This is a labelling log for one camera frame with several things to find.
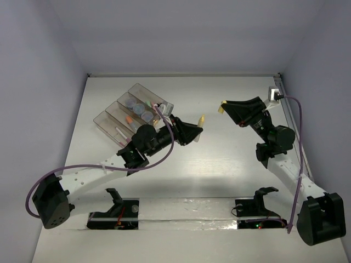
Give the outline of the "yellow highlighter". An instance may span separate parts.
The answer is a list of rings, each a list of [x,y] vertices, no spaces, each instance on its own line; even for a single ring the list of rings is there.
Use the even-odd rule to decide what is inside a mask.
[[[202,115],[198,121],[197,127],[202,128],[205,123],[205,115]],[[200,139],[200,134],[194,139],[194,142],[198,142]]]

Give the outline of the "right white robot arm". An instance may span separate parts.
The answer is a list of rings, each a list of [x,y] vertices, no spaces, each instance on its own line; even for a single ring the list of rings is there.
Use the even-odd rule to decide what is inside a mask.
[[[251,127],[263,140],[256,145],[256,157],[293,195],[288,229],[296,227],[305,244],[313,246],[346,235],[342,197],[328,193],[304,174],[288,158],[296,133],[283,125],[273,125],[268,111],[273,101],[255,97],[247,101],[222,101],[219,112],[226,112],[239,127]]]

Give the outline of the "white pink-capped pen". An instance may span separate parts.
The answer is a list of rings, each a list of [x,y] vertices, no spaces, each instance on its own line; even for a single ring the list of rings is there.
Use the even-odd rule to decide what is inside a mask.
[[[128,137],[120,130],[118,127],[115,127],[116,131],[123,137],[124,140],[128,140]]]

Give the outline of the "yellow eraser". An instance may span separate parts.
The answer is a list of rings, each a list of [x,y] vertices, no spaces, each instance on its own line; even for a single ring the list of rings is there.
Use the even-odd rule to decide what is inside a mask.
[[[223,109],[223,105],[226,104],[227,102],[224,100],[220,103],[219,109],[218,109],[218,113],[223,114],[224,113],[224,109]]]

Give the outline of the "clear tape roll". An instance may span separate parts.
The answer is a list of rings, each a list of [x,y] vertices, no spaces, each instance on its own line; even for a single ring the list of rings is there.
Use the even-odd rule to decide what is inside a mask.
[[[137,101],[135,98],[128,98],[124,101],[124,104],[126,108],[133,108],[137,104]]]

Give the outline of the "small orange eraser cap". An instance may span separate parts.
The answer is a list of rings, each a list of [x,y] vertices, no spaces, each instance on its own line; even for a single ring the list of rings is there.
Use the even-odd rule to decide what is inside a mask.
[[[133,119],[130,116],[126,117],[126,121],[128,122],[128,124],[133,123]]]

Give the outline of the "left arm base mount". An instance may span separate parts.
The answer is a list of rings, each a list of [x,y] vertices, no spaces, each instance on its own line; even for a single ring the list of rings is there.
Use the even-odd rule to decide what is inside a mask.
[[[90,230],[137,230],[139,203],[137,199],[123,199],[115,188],[107,188],[113,205],[105,212],[89,213],[86,227]]]

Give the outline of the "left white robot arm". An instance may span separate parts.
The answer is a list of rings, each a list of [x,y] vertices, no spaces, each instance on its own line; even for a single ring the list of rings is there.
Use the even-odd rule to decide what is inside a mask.
[[[161,164],[165,158],[150,164],[148,157],[165,147],[173,149],[176,143],[186,146],[202,132],[203,128],[182,122],[175,116],[165,121],[165,126],[159,130],[143,124],[124,148],[102,163],[79,164],[80,170],[71,175],[57,176],[60,169],[44,175],[30,189],[25,201],[26,211],[39,218],[44,228],[58,227],[92,204],[81,199],[89,190]]]

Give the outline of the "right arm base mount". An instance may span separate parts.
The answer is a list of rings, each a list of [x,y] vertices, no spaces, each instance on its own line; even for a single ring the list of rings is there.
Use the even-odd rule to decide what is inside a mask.
[[[278,191],[274,187],[261,187],[255,191],[252,198],[236,199],[235,206],[231,209],[231,214],[238,218],[238,228],[287,228],[287,220],[267,209],[264,204],[265,195]]]

